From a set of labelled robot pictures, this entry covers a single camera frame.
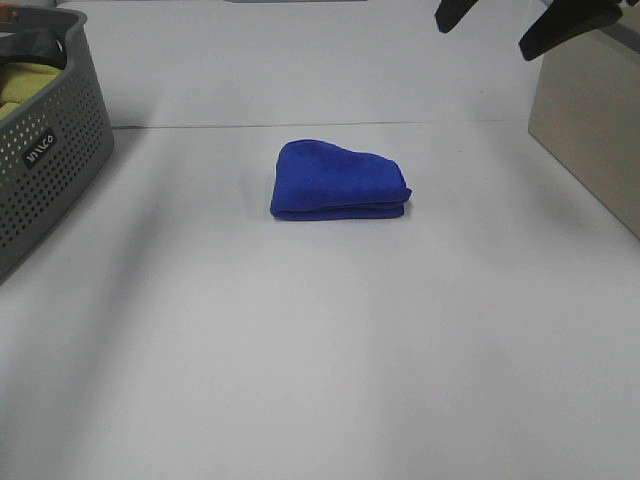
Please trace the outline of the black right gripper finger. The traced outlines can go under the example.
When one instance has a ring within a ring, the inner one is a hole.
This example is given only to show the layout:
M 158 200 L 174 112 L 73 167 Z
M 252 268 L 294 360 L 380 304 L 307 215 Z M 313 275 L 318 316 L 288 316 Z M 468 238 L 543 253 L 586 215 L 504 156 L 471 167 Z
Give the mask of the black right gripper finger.
M 441 0 L 434 15 L 438 30 L 450 32 L 472 7 L 473 0 Z
M 617 1 L 552 1 L 520 39 L 521 54 L 526 61 L 532 61 L 572 38 L 608 27 L 622 16 Z

